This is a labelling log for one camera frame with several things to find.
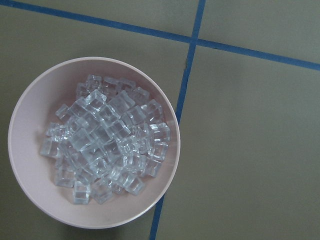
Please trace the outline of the clear ice cubes pile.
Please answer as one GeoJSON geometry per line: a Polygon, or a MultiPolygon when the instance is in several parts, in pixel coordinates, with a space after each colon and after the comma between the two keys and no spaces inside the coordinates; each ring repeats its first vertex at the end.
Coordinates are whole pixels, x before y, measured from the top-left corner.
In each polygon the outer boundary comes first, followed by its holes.
{"type": "Polygon", "coordinates": [[[90,74],[55,115],[40,154],[55,159],[54,184],[71,188],[74,204],[136,196],[166,158],[171,130],[163,106],[135,81],[90,74]]]}

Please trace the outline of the pink bowl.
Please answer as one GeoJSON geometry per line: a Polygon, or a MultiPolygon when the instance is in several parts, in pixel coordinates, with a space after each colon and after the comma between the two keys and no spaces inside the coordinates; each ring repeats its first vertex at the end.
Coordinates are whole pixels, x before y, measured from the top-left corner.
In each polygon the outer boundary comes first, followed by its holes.
{"type": "Polygon", "coordinates": [[[170,186],[180,157],[181,138],[175,111],[161,88],[139,69],[106,57],[81,57],[43,72],[26,88],[11,116],[8,155],[14,175],[27,197],[52,218],[84,229],[107,229],[126,224],[152,208],[170,186]],[[72,191],[53,183],[54,163],[40,155],[46,127],[55,111],[76,97],[76,85],[89,74],[126,78],[151,93],[164,109],[171,130],[168,152],[156,177],[146,179],[139,195],[116,195],[104,204],[72,203],[72,191]]]}

